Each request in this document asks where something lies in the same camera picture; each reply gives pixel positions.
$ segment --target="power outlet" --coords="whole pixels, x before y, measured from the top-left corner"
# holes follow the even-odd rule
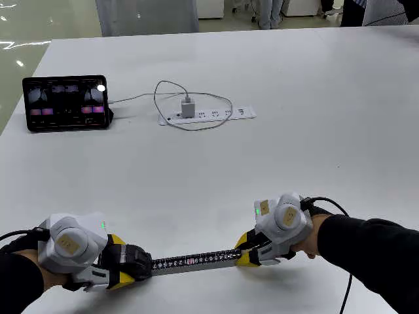
[[[194,118],[183,118],[180,112],[166,115],[166,119],[172,124],[186,124],[197,122],[223,121],[231,113],[230,109],[204,109],[195,112]],[[252,107],[235,107],[229,120],[255,118],[256,114]],[[162,116],[158,116],[158,123],[165,126],[167,123]]]

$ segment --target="charger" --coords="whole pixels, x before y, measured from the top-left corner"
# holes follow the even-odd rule
[[[188,95],[182,99],[182,118],[194,118],[195,117],[195,101]]]

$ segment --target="cable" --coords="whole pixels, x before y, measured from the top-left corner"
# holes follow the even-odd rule
[[[184,128],[183,126],[178,126],[178,125],[176,125],[176,124],[172,124],[171,122],[169,122],[169,120],[162,114],[162,111],[160,110],[160,108],[158,107],[158,105],[157,105],[157,100],[156,100],[156,95],[157,95],[157,90],[158,90],[158,87],[162,84],[162,83],[169,83],[169,84],[173,84],[173,85],[176,85],[176,86],[179,86],[180,88],[182,88],[182,89],[184,89],[184,91],[185,91],[185,93],[178,93],[178,94],[186,94],[186,96],[187,97],[189,97],[189,94],[192,94],[192,95],[207,95],[207,96],[212,96],[212,97],[215,97],[215,98],[219,98],[219,99],[223,99],[223,100],[225,100],[225,101],[227,101],[228,103],[230,103],[230,114],[223,120],[223,121],[221,121],[220,123],[218,123],[218,124],[216,124],[216,125],[214,125],[214,126],[206,126],[206,127],[203,127],[203,128],[198,128],[198,129],[188,129],[188,128]],[[231,102],[231,100],[229,100],[228,98],[226,98],[226,97],[223,97],[223,96],[218,96],[218,95],[215,95],[215,94],[211,94],[211,93],[198,93],[198,92],[194,92],[194,93],[188,93],[188,91],[182,86],[182,85],[179,85],[179,84],[177,84],[177,83],[173,83],[173,82],[171,82],[171,81],[169,81],[169,80],[161,80],[160,82],[158,82],[157,83],[157,85],[156,85],[156,88],[155,88],[155,92],[154,92],[154,97],[153,97],[153,99],[154,99],[154,102],[155,102],[155,106],[156,106],[156,109],[157,109],[157,111],[158,111],[158,113],[160,113],[160,115],[162,116],[162,118],[164,119],[164,121],[169,125],[169,126],[171,126],[171,127],[173,127],[173,128],[177,128],[177,129],[180,129],[180,130],[184,130],[184,131],[203,131],[203,130],[210,130],[210,129],[215,129],[215,128],[218,128],[219,126],[222,126],[225,122],[227,122],[228,120],[229,120],[229,118],[232,116],[232,114],[233,114],[233,103]]]
[[[30,234],[31,232],[32,232],[32,230],[18,230],[18,231],[9,232],[8,234],[2,235],[0,237],[0,241],[6,239],[8,237],[17,236],[19,234]]]
[[[342,211],[342,213],[349,217],[348,213],[343,209],[342,206],[340,206],[337,202],[335,202],[334,200],[331,200],[330,198],[323,198],[323,197],[318,197],[318,198],[308,198],[306,200],[308,203],[313,204],[315,201],[327,201],[329,203],[332,203],[334,206],[336,206],[337,208],[340,209],[340,211]],[[348,301],[348,297],[349,297],[349,291],[351,290],[351,285],[352,285],[352,274],[349,274],[349,280],[348,280],[348,287],[346,288],[346,292],[345,292],[345,297],[343,298],[342,301],[342,306],[340,307],[340,312],[339,314],[343,314],[343,311],[345,310],[345,305],[346,302]]]
[[[176,85],[180,88],[182,88],[184,90],[184,92],[174,92],[174,93],[158,93],[158,87],[160,86],[160,84],[162,83],[169,83],[169,84],[173,84]],[[205,95],[205,96],[211,96],[211,97],[215,97],[218,99],[222,99],[227,101],[230,104],[230,114],[220,123],[214,125],[214,126],[208,126],[205,128],[198,128],[198,129],[188,129],[188,128],[183,128],[181,126],[175,125],[171,122],[168,121],[168,119],[166,119],[166,117],[162,114],[162,111],[160,110],[160,108],[157,105],[157,100],[156,100],[156,96],[157,95],[167,95],[169,97],[167,98],[171,98],[171,97],[175,97],[175,96],[179,96],[179,95],[185,95],[186,97],[189,97],[189,95]],[[167,123],[167,125],[172,126],[174,128],[180,129],[180,130],[184,130],[184,131],[202,131],[202,130],[210,130],[210,129],[214,129],[214,128],[218,128],[219,126],[222,126],[225,122],[227,122],[229,120],[229,118],[231,118],[232,114],[233,114],[233,103],[230,99],[223,97],[223,96],[219,96],[219,95],[215,95],[215,94],[211,94],[211,93],[204,93],[204,92],[188,92],[186,88],[184,88],[182,85],[172,82],[170,80],[161,80],[160,82],[157,83],[156,88],[155,88],[155,92],[154,93],[144,93],[144,94],[139,94],[136,96],[132,96],[129,98],[124,98],[124,99],[119,99],[119,100],[115,100],[115,101],[110,101],[109,104],[116,104],[116,103],[121,103],[123,101],[129,101],[129,100],[133,100],[133,99],[137,99],[143,96],[153,96],[154,99],[154,103],[155,103],[155,107],[158,111],[158,113],[160,114],[160,116],[162,116],[162,118],[164,119],[164,121]]]
[[[157,93],[157,95],[182,95],[184,93]],[[136,95],[136,96],[132,96],[129,98],[124,98],[124,99],[120,99],[120,100],[114,100],[114,101],[108,101],[108,104],[113,105],[114,103],[122,103],[123,101],[129,101],[129,100],[133,100],[133,99],[137,99],[143,96],[153,96],[153,93],[145,93],[145,94],[140,94],[140,95]]]
[[[387,16],[385,18],[380,18],[379,20],[373,21],[373,22],[368,23],[368,24],[365,24],[364,26],[370,26],[371,24],[377,23],[377,22],[382,21],[382,20],[387,20],[388,18],[395,18],[396,16],[399,16],[399,15],[402,15],[402,14],[406,14],[406,11],[403,11],[402,13],[397,13],[397,14],[394,14],[394,15],[391,15],[391,16]]]
[[[0,241],[8,237],[18,236],[19,234],[33,234],[37,237],[39,241],[47,241],[48,238],[50,237],[50,231],[48,229],[35,227],[34,229],[31,229],[31,230],[18,230],[18,231],[9,232],[5,235],[0,236]]]

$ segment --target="floor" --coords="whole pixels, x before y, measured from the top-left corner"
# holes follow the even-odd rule
[[[200,20],[200,31],[257,29],[253,11],[232,13],[225,0],[225,18]],[[338,27],[339,16],[284,18],[280,28]],[[7,77],[0,85],[0,134],[22,95],[21,81],[32,76],[51,39],[101,36],[94,0],[2,0],[0,3],[0,67]]]

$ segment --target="label sticker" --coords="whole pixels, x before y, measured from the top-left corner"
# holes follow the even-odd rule
[[[261,202],[261,215],[269,214],[269,204],[268,200]]]
[[[74,255],[79,249],[80,245],[71,239],[68,235],[64,234],[58,239],[57,244],[67,253]]]
[[[297,210],[294,207],[288,207],[285,215],[283,216],[283,224],[287,227],[291,227],[294,222],[295,216],[297,216]]]

